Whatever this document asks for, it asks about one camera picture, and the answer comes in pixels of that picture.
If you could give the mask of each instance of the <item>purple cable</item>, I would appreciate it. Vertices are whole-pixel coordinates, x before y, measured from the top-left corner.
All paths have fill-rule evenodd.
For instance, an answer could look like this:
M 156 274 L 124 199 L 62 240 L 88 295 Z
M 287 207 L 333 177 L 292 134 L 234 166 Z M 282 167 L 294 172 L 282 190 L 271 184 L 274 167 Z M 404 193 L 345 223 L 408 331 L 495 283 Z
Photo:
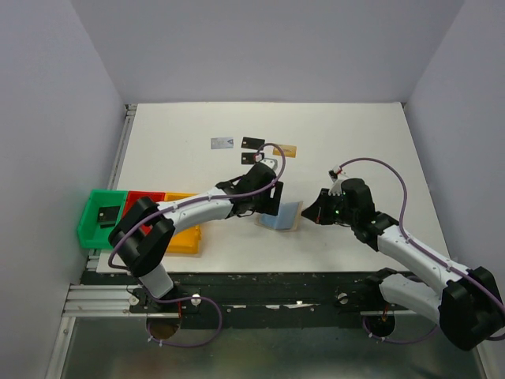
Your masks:
M 160 300 L 158 298 L 155 298 L 154 296 L 151 295 L 151 297 L 156 301 L 156 302 L 159 302 L 161 304 L 174 304 L 175 302 L 185 302 L 185 301 L 188 301 L 188 300 L 203 300 L 205 302 L 210 302 L 215 310 L 218 312 L 218 316 L 219 316 L 219 323 L 218 323 L 218 327 L 217 329 L 215 330 L 214 334 L 206 339 L 204 342 L 199 342 L 199 343 L 176 343 L 176 342 L 168 342 L 168 341 L 165 341 L 165 340 L 158 340 L 156 339 L 155 337 L 152 336 L 151 334 L 151 324 L 148 324 L 148 333 L 149 333 L 149 336 L 151 337 L 152 340 L 154 340 L 155 342 L 157 343 L 161 343 L 163 345 L 167 345 L 167 346 L 173 346 L 173 347 L 200 347 L 200 346 L 204 346 L 204 345 L 207 345 L 208 343 L 212 342 L 218 335 L 219 333 L 221 332 L 221 329 L 223 328 L 223 313 L 221 313 L 221 309 L 219 308 L 218 304 L 212 300 L 211 298 L 205 298 L 205 297 L 199 297 L 199 298 L 193 298 L 193 297 L 186 297 L 186 298 L 175 298 L 173 300 Z
M 468 276 L 466 273 L 458 270 L 457 268 L 454 268 L 454 267 L 448 265 L 446 261 L 438 258 L 436 255 L 433 255 L 431 252 L 426 250 L 423 246 L 419 245 L 418 243 L 416 243 L 415 241 L 410 239 L 409 235 L 407 234 L 407 232 L 403 226 L 403 218 L 405 216 L 405 210 L 406 210 L 406 206 L 407 206 L 407 186 L 406 186 L 405 181 L 403 180 L 402 176 L 392 166 L 390 166 L 389 164 L 387 164 L 386 162 L 384 162 L 380 159 L 375 159 L 375 158 L 354 158 L 354 159 L 348 160 L 347 162 L 344 162 L 343 164 L 341 164 L 340 168 L 343 169 L 348 164 L 351 164 L 354 162 L 359 162 L 359 161 L 375 162 L 375 163 L 381 164 L 381 165 L 385 166 L 386 168 L 388 168 L 393 174 L 395 174 L 396 178 L 398 178 L 398 180 L 400 181 L 400 184 L 402 185 L 402 189 L 403 189 L 403 202 L 402 202 L 402 209 L 400 210 L 399 229 L 403 235 L 403 238 L 408 243 L 410 243 L 412 246 L 414 246 L 416 249 L 421 251 L 424 255 L 426 255 L 427 257 L 434 260 L 436 263 L 438 263 L 439 265 L 442 265 L 446 269 L 461 276 L 462 278 L 465 278 L 472 285 L 474 285 L 479 290 L 484 292 L 486 294 L 486 296 L 488 296 L 496 304 L 498 309 L 502 312 L 503 316 L 505 317 L 505 306 L 503 306 L 502 302 L 495 295 L 493 295 L 486 287 L 484 287 L 482 284 L 477 282 L 474 278 Z M 505 333 L 502 334 L 501 336 L 489 337 L 488 340 L 489 341 L 505 340 Z
M 282 158 L 282 166 L 281 166 L 281 169 L 279 171 L 279 174 L 269 184 L 267 184 L 266 186 L 264 186 L 264 187 L 262 187 L 260 189 L 255 190 L 255 191 L 248 192 L 248 193 L 240 193 L 238 195 L 217 195 L 217 196 L 214 196 L 212 198 L 209 198 L 208 196 L 203 196 L 203 197 L 197 197 L 197 198 L 194 198 L 194 199 L 189 199 L 187 201 L 183 201 L 182 203 L 180 203 L 178 205 L 178 207 L 182 208 L 182 207 L 185 207 L 185 206 L 190 205 L 190 204 L 195 204 L 195 203 L 198 203 L 200 201 L 209 201 L 211 199 L 217 199 L 217 200 L 220 200 L 220 199 L 221 200 L 225 200 L 225 199 L 226 200 L 230 200 L 230 199 L 242 199 L 244 197 L 256 196 L 259 193 L 262 193 L 262 192 L 264 192 L 266 190 L 269 190 L 271 187 L 273 187 L 275 185 L 276 182 L 279 181 L 279 179 L 281 178 L 282 174 L 284 173 L 284 169 L 286 168 L 286 156 L 284 154 L 284 151 L 277 144 L 272 144 L 272 143 L 266 143 L 266 144 L 261 145 L 260 148 L 258 148 L 257 152 L 260 152 L 266 146 L 273 146 L 274 148 L 276 148 L 277 150 L 279 150 L 279 153 L 280 153 L 281 158 Z M 151 215 L 149 215 L 149 216 L 145 217 L 144 219 L 142 219 L 141 221 L 139 221 L 138 223 L 136 223 L 125 234 L 125 236 L 119 240 L 118 244 L 112 249 L 112 252 L 110 253 L 110 256 L 109 256 L 109 260 L 107 262 L 109 264 L 109 267 L 111 267 L 111 268 L 117 268 L 117 269 L 120 269 L 120 270 L 128 270 L 128 268 L 126 266 L 115 265 L 114 263 L 112 263 L 112 261 L 114 260 L 114 257 L 118 253 L 119 248 L 123 245 L 123 243 L 125 243 L 126 239 L 128 239 L 128 238 L 130 238 L 132 236 L 132 234 L 139 227 L 141 227 L 142 225 L 144 225 L 148 221 L 154 219 L 155 217 L 158 217 L 158 216 L 160 216 L 160 215 L 162 215 L 164 213 L 171 212 L 173 210 L 174 210 L 173 207 L 162 209 L 161 211 L 154 212 Z M 153 298 L 153 300 L 155 302 L 159 302 L 161 304 L 172 304 L 172 303 L 175 303 L 175 302 L 184 302 L 184 301 L 187 301 L 187 300 L 194 300 L 195 299 L 195 298 L 188 297 L 188 298 L 174 298 L 174 299 L 171 299 L 171 300 L 160 300 L 158 298 L 155 298 L 149 292 L 149 290 L 147 290 L 147 288 L 146 288 L 146 291 L 150 294 L 150 296 Z M 216 329 L 215 333 L 212 335 L 211 338 L 209 338 L 209 339 L 207 339 L 207 340 L 205 340 L 204 342 L 201 342 L 201 343 L 194 343 L 194 344 L 189 344 L 189 345 L 184 345 L 184 344 L 179 344 L 179 343 L 171 343 L 171 342 L 166 342 L 166 341 L 160 341 L 160 340 L 157 340 L 155 338 L 153 338 L 153 340 L 156 341 L 156 342 L 158 342 L 158 343 L 161 342 L 162 344 L 167 345 L 167 346 L 174 346 L 174 347 L 199 347 L 199 346 L 204 346 L 207 343 L 210 343 L 215 337 L 217 337 L 218 334 L 221 332 L 221 328 L 223 326 L 223 314 L 221 313 L 221 309 L 219 308 L 219 306 L 217 305 L 217 303 L 214 302 L 214 300 L 212 300 L 211 298 L 199 297 L 198 299 L 199 300 L 203 300 L 205 302 L 210 302 L 215 307 L 215 309 L 218 312 L 218 315 L 219 315 L 218 328 Z M 151 326 L 150 325 L 148 325 L 148 332 L 149 332 L 149 335 L 151 335 Z
M 385 337 L 383 338 L 383 337 L 379 337 L 379 336 L 372 334 L 372 332 L 370 332 L 370 328 L 368 327 L 368 320 L 366 317 L 363 317 L 363 320 L 361 322 L 361 326 L 363 326 L 363 329 L 367 332 L 368 337 L 373 338 L 374 340 L 384 342 L 384 343 L 391 343 L 393 345 L 412 345 L 414 343 L 420 343 L 420 342 L 426 341 L 428 338 L 434 336 L 439 331 L 439 328 L 435 325 L 432 328 L 432 330 L 430 330 L 427 334 L 425 334 L 424 336 L 419 337 L 415 340 L 393 340 L 391 338 L 385 338 Z

